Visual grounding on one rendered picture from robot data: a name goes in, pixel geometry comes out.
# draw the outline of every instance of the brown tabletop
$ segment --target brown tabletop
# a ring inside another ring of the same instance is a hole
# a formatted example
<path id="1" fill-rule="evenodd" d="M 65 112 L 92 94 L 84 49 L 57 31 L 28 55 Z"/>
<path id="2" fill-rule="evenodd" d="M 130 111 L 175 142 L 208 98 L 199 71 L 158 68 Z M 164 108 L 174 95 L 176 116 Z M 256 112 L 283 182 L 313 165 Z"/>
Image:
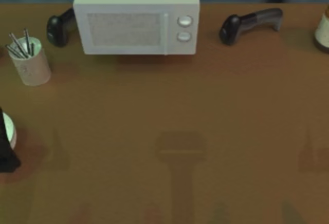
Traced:
<path id="1" fill-rule="evenodd" d="M 326 5 L 279 5 L 280 32 L 232 47 L 233 14 L 202 5 L 193 56 L 84 55 L 46 40 L 69 5 L 0 5 L 0 45 L 27 27 L 52 67 L 40 87 L 0 58 L 0 105 L 22 166 L 0 175 L 4 224 L 319 224 L 329 218 L 329 55 L 312 36 Z"/>

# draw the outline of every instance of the pen holder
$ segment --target pen holder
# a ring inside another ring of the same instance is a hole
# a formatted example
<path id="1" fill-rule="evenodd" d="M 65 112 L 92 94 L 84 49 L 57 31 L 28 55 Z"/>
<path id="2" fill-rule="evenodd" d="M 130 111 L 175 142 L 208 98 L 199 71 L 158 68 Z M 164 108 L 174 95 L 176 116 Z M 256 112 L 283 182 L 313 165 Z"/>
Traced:
<path id="1" fill-rule="evenodd" d="M 27 43 L 25 38 L 18 39 L 18 42 L 27 51 Z M 46 54 L 42 48 L 42 44 L 39 39 L 30 37 L 29 43 L 34 44 L 34 55 L 27 59 L 18 58 L 12 52 L 9 52 L 19 76 L 23 83 L 27 86 L 38 86 L 45 84 L 51 77 L 51 71 L 48 64 Z M 15 43 L 10 45 L 16 51 L 19 52 Z"/>

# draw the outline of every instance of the microwave door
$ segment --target microwave door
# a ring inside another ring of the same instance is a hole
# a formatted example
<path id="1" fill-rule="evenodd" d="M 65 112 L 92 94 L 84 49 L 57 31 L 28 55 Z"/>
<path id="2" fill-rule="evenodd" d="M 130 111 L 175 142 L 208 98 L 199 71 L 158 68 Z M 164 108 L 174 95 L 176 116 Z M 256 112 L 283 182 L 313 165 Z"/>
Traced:
<path id="1" fill-rule="evenodd" d="M 164 55 L 168 55 L 168 30 L 169 30 L 169 14 L 164 13 L 161 16 L 161 45 Z"/>

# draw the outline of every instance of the white microwave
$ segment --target white microwave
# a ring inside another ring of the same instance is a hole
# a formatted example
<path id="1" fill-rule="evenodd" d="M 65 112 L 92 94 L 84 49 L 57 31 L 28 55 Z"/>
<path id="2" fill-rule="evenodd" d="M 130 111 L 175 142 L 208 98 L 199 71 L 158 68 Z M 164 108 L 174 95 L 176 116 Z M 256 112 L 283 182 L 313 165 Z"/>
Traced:
<path id="1" fill-rule="evenodd" d="M 85 54 L 195 54 L 199 0 L 74 0 Z"/>

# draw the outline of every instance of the black tool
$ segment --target black tool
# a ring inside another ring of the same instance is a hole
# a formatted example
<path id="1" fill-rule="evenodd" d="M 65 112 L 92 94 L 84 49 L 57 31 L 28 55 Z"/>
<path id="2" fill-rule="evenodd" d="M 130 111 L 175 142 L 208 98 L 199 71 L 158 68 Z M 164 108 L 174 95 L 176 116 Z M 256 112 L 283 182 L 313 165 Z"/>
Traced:
<path id="1" fill-rule="evenodd" d="M 274 30 L 279 31 L 282 23 L 283 12 L 280 8 L 270 8 L 245 16 L 236 14 L 229 16 L 223 23 L 219 36 L 226 45 L 233 45 L 241 32 L 265 23 L 272 23 Z"/>
<path id="2" fill-rule="evenodd" d="M 52 16 L 47 23 L 47 38 L 56 47 L 64 47 L 68 43 L 66 25 L 75 19 L 73 8 L 68 9 L 60 16 Z"/>
<path id="3" fill-rule="evenodd" d="M 21 166 L 21 161 L 10 146 L 4 113 L 0 107 L 0 173 L 13 173 Z"/>

